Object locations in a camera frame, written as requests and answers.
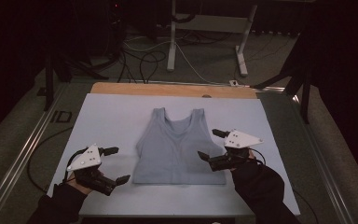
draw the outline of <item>metal bar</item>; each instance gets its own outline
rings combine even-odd
[[[43,132],[46,130],[50,117],[53,114],[54,107],[57,104],[58,99],[62,96],[63,91],[66,89],[67,84],[63,84],[63,86],[59,87],[57,91],[56,101],[53,103],[52,107],[48,112],[44,112],[40,120],[37,122],[33,132],[30,137],[24,144],[21,152],[19,153],[16,160],[12,163],[10,168],[7,170],[5,177],[3,178],[0,184],[0,211],[5,204],[7,197],[10,192],[13,190],[14,185],[19,179],[22,170],[27,164],[29,158],[31,157],[32,152],[34,151],[40,137]]]
[[[172,0],[172,15],[176,15],[176,0]],[[175,69],[175,54],[176,54],[176,41],[175,41],[175,32],[176,32],[176,22],[171,21],[171,44],[170,51],[168,53],[168,64],[167,70],[172,72]]]
[[[303,122],[300,113],[298,113],[298,103],[293,103],[292,108],[296,111],[296,119],[298,122]],[[330,200],[332,205],[335,207],[337,212],[337,217],[342,224],[352,224],[353,218],[349,211],[348,206],[344,202],[342,197],[342,193],[340,192],[337,182],[334,179],[334,176],[331,174],[330,169],[327,166],[327,162],[324,160],[324,155],[322,151],[319,149],[318,144],[316,143],[315,136],[312,133],[309,125],[301,125],[304,129],[306,135],[308,136],[311,144],[311,155],[316,163],[316,167],[321,175],[321,179],[324,182],[324,186],[326,187],[327,193],[330,196]]]
[[[252,6],[251,12],[248,16],[248,21],[246,22],[245,31],[243,32],[243,37],[240,47],[237,49],[237,54],[242,54],[243,49],[245,48],[246,41],[248,39],[249,33],[251,32],[252,23],[255,17],[255,11],[257,10],[257,5]]]

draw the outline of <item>table leg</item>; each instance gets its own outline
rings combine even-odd
[[[172,0],[172,15],[176,16],[176,0]],[[176,55],[176,41],[175,41],[176,23],[171,21],[171,44],[170,52],[168,53],[167,70],[172,72],[175,69],[175,55]]]
[[[256,10],[257,10],[257,5],[253,5],[251,8],[251,12],[249,13],[249,16],[248,16],[248,21],[246,22],[245,31],[243,32],[243,38],[241,41],[241,45],[235,47],[235,50],[237,53],[238,66],[240,67],[240,75],[242,77],[248,76],[248,69],[246,68],[245,59],[243,57],[243,49],[245,48],[245,43],[246,43],[249,33],[251,31],[252,22],[254,20]]]

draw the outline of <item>gray tank top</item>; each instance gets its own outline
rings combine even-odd
[[[226,184],[224,173],[212,172],[197,152],[211,157],[223,154],[209,135],[203,109],[194,109],[185,119],[170,120],[165,108],[155,108],[136,148],[140,160],[133,174],[135,184]]]

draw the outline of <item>hand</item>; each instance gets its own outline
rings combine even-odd
[[[74,187],[75,189],[79,190],[80,192],[82,192],[84,194],[90,194],[92,192],[92,189],[89,189],[89,188],[86,188],[80,184],[77,184],[75,174],[73,172],[69,176],[66,184]]]
[[[252,150],[249,150],[249,159],[254,159],[255,158],[255,155],[253,154],[253,151]],[[230,171],[235,171],[237,168],[231,168],[229,169]]]

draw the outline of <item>white stand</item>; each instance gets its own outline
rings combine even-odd
[[[173,71],[175,67],[175,53],[176,53],[176,41],[175,41],[175,30],[186,29],[186,30],[201,30],[201,31],[216,31],[216,32],[231,32],[243,34],[241,44],[236,46],[236,54],[238,65],[240,68],[240,74],[242,77],[248,75],[245,60],[243,57],[243,49],[245,47],[246,40],[252,28],[252,23],[255,16],[257,5],[252,6],[249,16],[246,18],[233,18],[233,17],[216,17],[216,16],[204,16],[197,15],[190,22],[176,23],[171,22],[171,44],[170,52],[168,54],[168,65],[167,70]],[[176,14],[176,0],[172,0],[172,15],[178,19],[185,18],[188,15]]]

